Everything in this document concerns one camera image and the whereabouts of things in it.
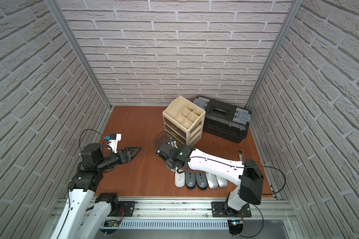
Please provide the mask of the white computer mouse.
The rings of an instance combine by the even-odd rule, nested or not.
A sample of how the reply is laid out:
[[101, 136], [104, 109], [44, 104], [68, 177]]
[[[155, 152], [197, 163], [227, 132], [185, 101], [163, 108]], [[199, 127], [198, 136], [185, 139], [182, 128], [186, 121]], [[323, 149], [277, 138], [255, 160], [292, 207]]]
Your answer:
[[175, 186], [178, 188], [185, 186], [185, 173], [175, 173]]

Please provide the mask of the dark grey computer mouse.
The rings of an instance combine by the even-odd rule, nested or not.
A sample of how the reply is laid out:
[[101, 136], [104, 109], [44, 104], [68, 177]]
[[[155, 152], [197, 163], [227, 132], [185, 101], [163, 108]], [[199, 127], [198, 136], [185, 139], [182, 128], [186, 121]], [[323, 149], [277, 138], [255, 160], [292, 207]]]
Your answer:
[[205, 172], [198, 171], [195, 176], [198, 188], [200, 190], [206, 190], [208, 188], [208, 181]]
[[189, 190], [194, 189], [196, 186], [196, 174], [192, 170], [185, 173], [185, 185]]

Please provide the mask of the beige drawer organizer cabinet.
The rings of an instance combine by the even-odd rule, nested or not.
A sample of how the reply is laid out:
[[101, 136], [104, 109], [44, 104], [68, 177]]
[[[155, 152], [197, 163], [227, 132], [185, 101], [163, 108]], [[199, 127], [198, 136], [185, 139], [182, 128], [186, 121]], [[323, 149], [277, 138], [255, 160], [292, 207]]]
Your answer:
[[202, 136], [205, 110], [179, 96], [163, 111], [163, 120], [166, 132], [178, 146], [194, 146]]

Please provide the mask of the silver computer mouse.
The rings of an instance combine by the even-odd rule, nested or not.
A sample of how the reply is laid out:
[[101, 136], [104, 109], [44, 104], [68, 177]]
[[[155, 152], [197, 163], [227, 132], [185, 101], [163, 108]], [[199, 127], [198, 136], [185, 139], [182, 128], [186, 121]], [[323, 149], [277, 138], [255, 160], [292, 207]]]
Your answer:
[[222, 177], [219, 177], [219, 176], [217, 176], [216, 178], [217, 178], [217, 182], [218, 182], [219, 187], [225, 188], [225, 187], [228, 186], [228, 181], [225, 178], [222, 178]]
[[218, 184], [217, 177], [214, 174], [211, 174], [209, 172], [206, 172], [205, 175], [206, 175], [206, 179], [207, 179], [209, 188], [210, 189], [218, 188], [219, 184]]

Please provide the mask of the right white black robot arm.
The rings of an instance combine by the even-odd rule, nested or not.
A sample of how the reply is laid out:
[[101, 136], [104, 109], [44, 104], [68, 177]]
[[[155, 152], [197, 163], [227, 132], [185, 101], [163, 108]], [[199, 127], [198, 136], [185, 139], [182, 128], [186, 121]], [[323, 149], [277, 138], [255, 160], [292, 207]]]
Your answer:
[[204, 171], [235, 184], [236, 188], [229, 193], [225, 203], [228, 209], [239, 211], [246, 204], [261, 204], [264, 175], [252, 159], [245, 162], [227, 160], [193, 146], [183, 145], [177, 149], [167, 143], [160, 145], [156, 155], [169, 169]]

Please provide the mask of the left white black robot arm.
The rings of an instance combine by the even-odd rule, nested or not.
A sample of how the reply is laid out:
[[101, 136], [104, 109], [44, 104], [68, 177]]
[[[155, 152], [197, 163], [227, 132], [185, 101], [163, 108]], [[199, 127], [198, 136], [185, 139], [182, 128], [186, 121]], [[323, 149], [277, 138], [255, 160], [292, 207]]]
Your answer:
[[87, 220], [83, 220], [103, 174], [131, 162], [142, 150], [141, 147], [126, 147], [104, 156], [103, 148], [103, 144], [91, 143], [81, 151], [81, 167], [68, 185], [67, 202], [51, 236], [53, 239], [92, 239], [108, 216], [125, 217], [117, 193], [101, 193]]

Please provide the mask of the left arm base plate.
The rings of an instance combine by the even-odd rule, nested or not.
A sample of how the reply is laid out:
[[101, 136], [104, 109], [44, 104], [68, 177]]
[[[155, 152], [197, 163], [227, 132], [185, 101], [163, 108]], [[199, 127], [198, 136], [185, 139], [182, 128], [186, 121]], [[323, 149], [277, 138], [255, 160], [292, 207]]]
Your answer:
[[135, 208], [135, 201], [119, 201], [119, 202], [112, 202], [111, 203], [111, 212], [108, 215], [109, 217], [132, 217], [134, 208]]

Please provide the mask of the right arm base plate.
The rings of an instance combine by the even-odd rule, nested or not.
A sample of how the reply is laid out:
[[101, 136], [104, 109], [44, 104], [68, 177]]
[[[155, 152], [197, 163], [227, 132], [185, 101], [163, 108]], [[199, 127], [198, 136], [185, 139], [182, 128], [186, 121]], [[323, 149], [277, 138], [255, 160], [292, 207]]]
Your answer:
[[251, 209], [245, 204], [240, 211], [229, 208], [226, 202], [211, 202], [211, 212], [214, 218], [250, 218], [252, 217]]

